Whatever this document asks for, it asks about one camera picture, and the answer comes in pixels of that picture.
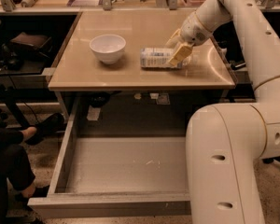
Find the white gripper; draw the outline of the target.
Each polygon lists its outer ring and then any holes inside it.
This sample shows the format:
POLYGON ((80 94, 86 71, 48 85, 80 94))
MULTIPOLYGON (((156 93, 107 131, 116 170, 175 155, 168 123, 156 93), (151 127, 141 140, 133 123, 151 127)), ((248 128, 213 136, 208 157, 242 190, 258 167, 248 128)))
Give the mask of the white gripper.
POLYGON ((196 13, 191 13, 183 22, 180 30, 177 29, 168 39, 165 47, 174 49, 169 64, 177 66, 192 53, 193 46, 200 46, 212 36, 199 21, 196 13), (179 43, 179 38, 186 43, 179 43))

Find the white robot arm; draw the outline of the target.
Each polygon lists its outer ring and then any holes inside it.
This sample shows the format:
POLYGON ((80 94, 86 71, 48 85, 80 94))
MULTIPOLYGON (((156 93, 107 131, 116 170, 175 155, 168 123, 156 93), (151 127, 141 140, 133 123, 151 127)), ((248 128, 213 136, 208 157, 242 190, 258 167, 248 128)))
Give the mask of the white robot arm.
POLYGON ((218 26, 234 24, 253 103, 207 105, 189 120, 186 162, 193 224, 265 224, 254 173, 280 156, 280 38, 256 0, 206 0, 167 42, 184 60, 218 26))

